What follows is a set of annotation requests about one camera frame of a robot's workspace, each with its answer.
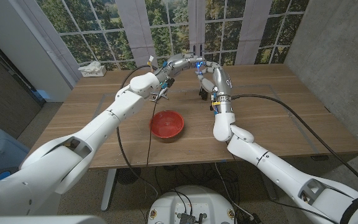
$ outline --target blue light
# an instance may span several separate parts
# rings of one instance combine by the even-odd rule
[[[196,62],[196,68],[200,68],[203,65],[203,62]]]

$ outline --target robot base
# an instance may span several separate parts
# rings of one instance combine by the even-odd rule
[[[203,217],[202,224],[234,223],[233,206],[217,192],[197,185],[177,187],[176,191],[185,194],[191,201],[190,205],[187,198],[179,194],[185,202],[187,215],[182,215],[185,213],[185,208],[177,193],[167,192],[151,206],[147,217],[148,224],[182,223],[179,217],[189,218],[185,223],[198,223],[200,217]],[[191,207],[193,207],[192,216],[194,218],[189,216]]]

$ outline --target green foliage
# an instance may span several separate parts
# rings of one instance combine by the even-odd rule
[[[237,52],[222,53],[221,65],[234,65],[236,61]]]
[[[101,21],[103,29],[119,29],[123,28],[121,19],[118,14],[117,5],[109,1],[92,0],[92,5]]]
[[[77,32],[61,0],[37,0],[38,5],[57,32]]]
[[[133,70],[136,68],[135,62],[120,62],[121,70]]]
[[[204,55],[205,60],[209,61],[209,62],[216,62],[219,63],[219,53],[215,53],[215,54],[205,54]]]
[[[226,19],[242,18],[246,8],[246,0],[228,0],[226,8]]]
[[[98,60],[114,60],[103,34],[84,34],[84,37]]]
[[[109,32],[106,37],[117,60],[134,58],[125,31]]]
[[[65,0],[81,31],[100,30],[87,0]]]
[[[302,17],[302,14],[286,16],[280,37],[278,38],[278,45],[290,45],[292,43],[296,30],[298,30],[299,24],[302,21]]]
[[[256,55],[255,64],[268,64],[272,54],[273,47],[259,49]]]
[[[205,50],[214,52],[221,50],[222,22],[205,24]]]
[[[104,65],[106,67],[107,71],[114,71],[114,70],[118,70],[118,66],[117,63],[111,63],[111,62],[107,62],[107,63],[100,63],[101,65]]]
[[[77,63],[94,60],[91,51],[86,46],[81,35],[63,35],[60,38],[62,38]]]
[[[264,35],[260,41],[259,47],[273,45],[275,43],[283,18],[284,16],[267,19]]]
[[[164,61],[166,61],[167,59],[166,58],[157,58],[157,64],[158,64],[158,67],[162,67]]]
[[[145,0],[150,26],[168,24],[164,0]]]
[[[168,1],[170,23],[188,22],[187,0]]]
[[[276,47],[274,50],[272,63],[284,63],[289,49],[289,47]]]
[[[206,0],[205,20],[223,19],[224,0]]]
[[[269,14],[276,15],[286,12],[289,3],[290,0],[273,0]]]
[[[309,0],[292,0],[290,12],[304,12],[308,6]]]
[[[189,26],[171,27],[173,54],[189,52]]]
[[[236,50],[240,40],[242,21],[227,21],[224,23],[222,50]]]
[[[171,41],[168,27],[152,28],[152,38],[157,56],[171,55]]]

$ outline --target red bowl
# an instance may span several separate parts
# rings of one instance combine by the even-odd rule
[[[179,134],[185,125],[185,120],[176,111],[160,111],[150,120],[152,133],[160,138],[172,138]]]

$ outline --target tissue box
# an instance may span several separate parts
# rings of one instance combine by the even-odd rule
[[[106,74],[106,67],[102,65],[99,70],[92,72],[81,71],[81,74],[84,77],[102,77]]]

